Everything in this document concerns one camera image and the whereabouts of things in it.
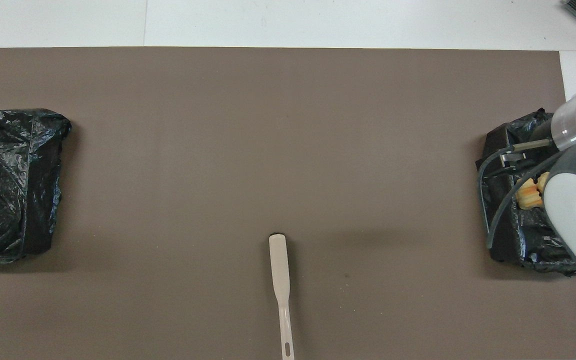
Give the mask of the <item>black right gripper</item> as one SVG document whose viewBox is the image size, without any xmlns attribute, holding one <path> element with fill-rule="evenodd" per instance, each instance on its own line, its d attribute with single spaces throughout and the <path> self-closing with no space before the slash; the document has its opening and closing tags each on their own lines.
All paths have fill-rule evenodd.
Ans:
<svg viewBox="0 0 576 360">
<path fill-rule="evenodd" d="M 523 151 L 550 147 L 553 144 L 552 125 L 552 120 L 546 120 L 539 125 L 535 121 L 528 121 L 521 126 L 517 125 L 513 131 L 522 142 L 517 141 L 512 146 L 513 152 L 501 153 L 500 164 L 518 164 L 527 159 Z"/>
</svg>

